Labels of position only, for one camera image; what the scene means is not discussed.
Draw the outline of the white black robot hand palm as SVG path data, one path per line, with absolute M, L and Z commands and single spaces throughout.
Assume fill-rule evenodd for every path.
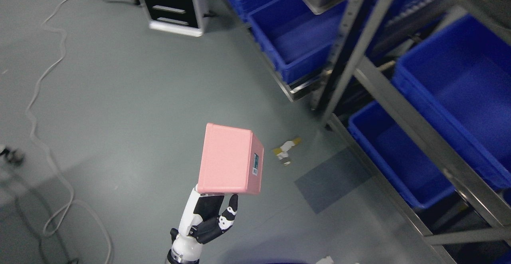
M 220 222 L 224 198 L 224 194 L 201 194 L 193 187 L 181 215 L 179 235 L 204 245 L 225 234 Z

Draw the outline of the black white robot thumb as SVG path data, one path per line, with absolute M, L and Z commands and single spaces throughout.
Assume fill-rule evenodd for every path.
M 226 233 L 233 225 L 238 211 L 238 194 L 230 197 L 227 208 L 220 213 L 224 195 L 201 196 L 193 214 L 201 218 L 198 224 L 190 226 L 188 236 L 200 244 L 207 244 Z

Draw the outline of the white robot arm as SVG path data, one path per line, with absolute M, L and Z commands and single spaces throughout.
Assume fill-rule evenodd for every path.
M 177 228 L 170 231 L 171 248 L 167 264 L 198 264 L 203 246 L 224 235 L 238 212 L 238 194 L 233 194 L 228 206 L 220 212 L 224 194 L 201 194 L 197 187 L 190 192 Z

